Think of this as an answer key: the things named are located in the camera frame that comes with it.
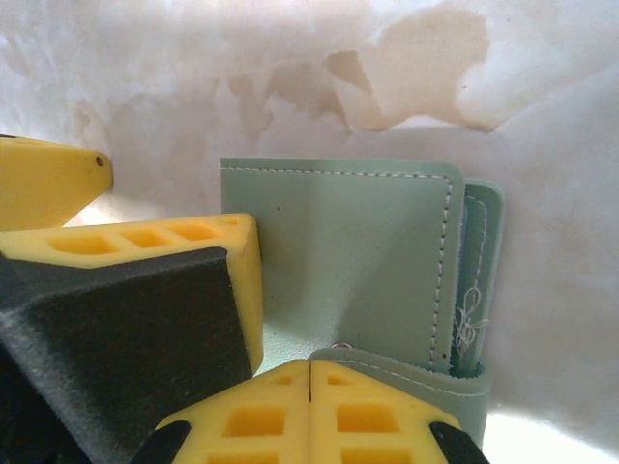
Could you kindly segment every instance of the white stitching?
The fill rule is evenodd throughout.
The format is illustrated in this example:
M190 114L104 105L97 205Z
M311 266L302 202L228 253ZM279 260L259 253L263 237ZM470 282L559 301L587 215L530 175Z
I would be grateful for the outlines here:
M480 283L480 272L482 271L482 260L484 259L484 248L486 247L487 239L487 206L486 203L474 196L466 195L466 198L476 201L482 206L482 208L484 208L484 235L482 236L482 242L480 243L479 258L477 260L477 271L475 272L475 284L473 285L475 288L477 288Z
M482 300L482 292L479 289L480 274L482 270L482 264L484 260L484 250L486 247L487 238L487 223L488 214L486 204L474 196L467 195L466 198L476 201L484 209L484 234L480 243L479 255L477 260L477 270L475 272L475 282L471 288L469 288L464 294L462 307L457 307L457 314L459 314L459 321L456 321L456 340L455 345L459 356L462 358L468 351L470 346L475 341L477 330L487 326L489 320L487 318L481 319L475 324L471 323L472 314L475 312Z
M259 168L259 167L222 167L224 171L250 171L250 172L272 172L272 173L290 173L290 174L327 174L336 176L368 176L368 177L392 177L406 179L438 179L447 181L447 194L445 196L445 207L443 208L443 223L440 247L438 249L438 276L436 278L436 288L434 290L434 314L432 315L432 336L429 344L429 365L434 365L434 349L436 348L436 333L438 331L438 313L440 310L441 290L443 286L443 262L445 259L445 242L447 237L447 223L449 221L449 208L454 191L454 183L448 176L438 176L432 174L424 174L421 172L354 172L354 171L315 171L303 169L276 169L276 168Z
M483 395L488 394L490 392L490 389L486 389L484 391L480 391L479 393L456 393L454 391L438 389L438 388L430 386L428 384L424 384L423 382L420 382L418 380L411 379L410 377L405 377L405 376L403 376L401 374L398 374L396 372L392 372L391 370L387 370L387 369L385 369L383 367L378 367L377 365L372 365L372 364L367 364L365 362L352 361L352 360L333 360L333 359L331 359L329 361L333 361L333 362L336 362L336 363L342 363L342 364L357 364L357 365L362 365L363 367L368 367L370 369L380 370L381 372L393 375L394 377L397 377L397 378L399 378L401 380L405 380L406 382L410 382L411 384L415 384L415 385L418 385L420 387L424 387L424 388L432 390L434 392L450 394L452 396L475 397L475 396L483 396Z

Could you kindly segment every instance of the wallet flap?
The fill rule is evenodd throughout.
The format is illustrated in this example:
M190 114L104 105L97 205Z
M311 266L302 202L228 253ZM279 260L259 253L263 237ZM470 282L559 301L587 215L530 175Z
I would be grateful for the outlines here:
M494 184L467 179L466 221L456 302L452 375L475 375L494 289L505 198Z
M265 359L347 342L448 373L463 204L445 163L223 159L222 211L258 223Z
M349 348L325 348L312 353L309 359L340 363L432 404L455 416L462 430L478 446L482 445L491 379L481 364L476 366L473 377L459 379Z

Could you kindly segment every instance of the yellow plastic piece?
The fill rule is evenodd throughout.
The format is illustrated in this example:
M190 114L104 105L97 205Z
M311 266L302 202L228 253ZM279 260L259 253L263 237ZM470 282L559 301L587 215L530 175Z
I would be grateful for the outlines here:
M255 219L246 214L0 232L7 258L94 269L222 247L255 372L262 363L262 273Z
M312 362L311 399L315 464L447 464L428 426L459 428L435 406L334 362Z
M158 428L192 425L174 464L302 464L310 452L309 392L310 362L293 361L179 411Z
M456 418L334 362L295 361L165 420L174 464L446 464L429 425Z
M102 153L0 137L0 231L59 227L111 186Z

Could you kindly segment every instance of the square hole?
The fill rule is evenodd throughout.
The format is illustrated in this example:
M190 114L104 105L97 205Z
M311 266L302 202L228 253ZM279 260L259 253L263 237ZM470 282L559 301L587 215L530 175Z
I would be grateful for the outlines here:
M327 383L329 385L351 385L348 380L333 374L327 377Z
M75 237L56 237L47 241L52 248L62 251L63 253L71 254L109 254L118 251L104 237L91 236L75 236Z
M216 239L221 235L218 231L197 222L170 225L168 229L191 241Z
M230 225L239 225L239 219L237 217L224 217L221 222Z
M338 432L393 433L398 424L392 409L381 403L346 403L338 406Z
M209 464L278 464L274 452L248 452L239 454L212 454Z
M261 437L283 434L285 408L274 404L249 404L228 417L224 437Z
M404 449L343 449L341 464L412 464Z
M142 248L162 247L170 242L151 229L134 229L121 234L130 242Z
M292 377L290 377L289 375L282 375L271 383L275 385L290 385L292 384Z

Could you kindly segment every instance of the white paper backdrop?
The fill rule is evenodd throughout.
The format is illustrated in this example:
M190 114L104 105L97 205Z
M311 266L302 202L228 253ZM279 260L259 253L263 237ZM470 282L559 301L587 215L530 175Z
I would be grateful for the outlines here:
M0 0L0 131L112 157L114 191L74 223L214 213L220 157L493 180L495 411L619 455L618 44L616 0ZM508 451L505 423L493 462L576 462Z

